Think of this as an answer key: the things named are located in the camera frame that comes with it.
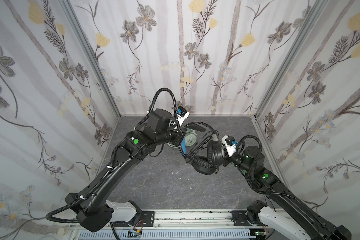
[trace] headphone ear cushion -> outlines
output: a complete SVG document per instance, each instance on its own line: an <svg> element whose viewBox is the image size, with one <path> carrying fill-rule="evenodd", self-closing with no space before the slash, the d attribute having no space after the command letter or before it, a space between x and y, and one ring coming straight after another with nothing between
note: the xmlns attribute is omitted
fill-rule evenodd
<svg viewBox="0 0 360 240"><path fill-rule="evenodd" d="M205 175L211 175L216 171L216 168L212 167L204 156L196 155L193 158L192 166L197 172Z"/></svg>
<svg viewBox="0 0 360 240"><path fill-rule="evenodd" d="M213 148L213 140L209 141L206 146L206 157L211 166L213 166L212 148Z"/></svg>

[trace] vent grille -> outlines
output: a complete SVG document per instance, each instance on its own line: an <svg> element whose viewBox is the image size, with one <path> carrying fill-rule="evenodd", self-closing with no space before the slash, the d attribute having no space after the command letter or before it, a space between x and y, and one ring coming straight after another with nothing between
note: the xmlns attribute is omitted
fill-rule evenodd
<svg viewBox="0 0 360 240"><path fill-rule="evenodd" d="M251 237L249 229L146 229L140 238L127 237L130 230L116 230L117 236L121 240L191 240L191 239L246 239ZM111 230L100 230L92 233L82 230L78 240L114 240L115 237Z"/></svg>

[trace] gray stone surface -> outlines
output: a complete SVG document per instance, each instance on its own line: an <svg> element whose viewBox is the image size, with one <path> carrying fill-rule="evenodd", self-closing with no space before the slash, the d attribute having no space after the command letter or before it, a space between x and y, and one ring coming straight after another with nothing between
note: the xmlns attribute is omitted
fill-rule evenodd
<svg viewBox="0 0 360 240"><path fill-rule="evenodd" d="M113 147L141 118L120 118L102 167L109 162ZM219 131L220 138L256 135L249 117L189 117L185 123L192 121L210 124ZM246 146L255 144L253 139L246 140ZM267 158L264 165L270 169ZM264 201L262 195L248 187L234 166L221 166L217 174L203 175L185 163L177 148L167 145L158 157L147 156L132 169L108 199L114 202L133 200L141 209L238 209L247 208L256 199Z"/></svg>

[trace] black over-ear headphones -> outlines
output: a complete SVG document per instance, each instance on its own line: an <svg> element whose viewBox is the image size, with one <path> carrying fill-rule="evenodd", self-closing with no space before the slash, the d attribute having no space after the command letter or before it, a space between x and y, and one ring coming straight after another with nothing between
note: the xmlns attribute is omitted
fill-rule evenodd
<svg viewBox="0 0 360 240"><path fill-rule="evenodd" d="M221 142L216 140L210 140L206 149L207 157L196 155L193 157L193 168L202 174L211 175L224 161L224 148Z"/></svg>

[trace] floral wall panel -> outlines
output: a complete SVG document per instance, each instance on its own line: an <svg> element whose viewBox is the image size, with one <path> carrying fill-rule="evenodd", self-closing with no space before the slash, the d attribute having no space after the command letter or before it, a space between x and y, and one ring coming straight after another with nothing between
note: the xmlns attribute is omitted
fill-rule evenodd
<svg viewBox="0 0 360 240"><path fill-rule="evenodd" d="M89 66L58 2L0 1L0 239L67 233L43 217L93 180L116 123Z"/></svg>
<svg viewBox="0 0 360 240"><path fill-rule="evenodd" d="M253 114L314 1L71 0L123 114ZM170 109L169 96L157 107Z"/></svg>
<svg viewBox="0 0 360 240"><path fill-rule="evenodd" d="M360 1L329 1L259 121L294 193L360 239Z"/></svg>

